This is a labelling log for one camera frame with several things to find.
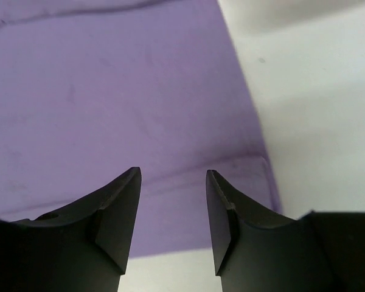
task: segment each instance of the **fabric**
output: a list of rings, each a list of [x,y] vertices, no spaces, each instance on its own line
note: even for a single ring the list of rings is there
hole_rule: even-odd
[[[259,172],[251,195],[279,209],[216,0],[0,28],[1,218],[55,209],[140,166],[131,255],[206,247],[205,170],[218,164],[243,187]]]

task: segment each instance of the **purple cloth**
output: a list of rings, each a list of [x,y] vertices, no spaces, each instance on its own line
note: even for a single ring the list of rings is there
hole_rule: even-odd
[[[207,247],[205,170],[218,164],[278,210],[216,0],[0,29],[1,218],[36,217],[137,165],[131,255]]]

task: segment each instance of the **white table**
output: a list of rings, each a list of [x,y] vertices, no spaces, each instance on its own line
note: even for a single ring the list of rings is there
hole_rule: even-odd
[[[220,0],[290,217],[365,210],[365,3],[357,2]],[[130,260],[119,291],[221,286],[204,250]]]

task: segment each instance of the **white surface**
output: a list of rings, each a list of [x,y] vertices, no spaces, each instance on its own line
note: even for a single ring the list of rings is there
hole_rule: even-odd
[[[220,2],[285,214],[365,210],[365,4]],[[131,291],[220,292],[212,251],[130,260],[119,292]]]

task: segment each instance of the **purple towel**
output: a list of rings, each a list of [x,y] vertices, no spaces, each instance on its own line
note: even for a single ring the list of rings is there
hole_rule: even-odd
[[[278,210],[268,163],[216,0],[0,28],[1,218],[36,217],[137,165],[131,255],[207,247],[206,169]]]

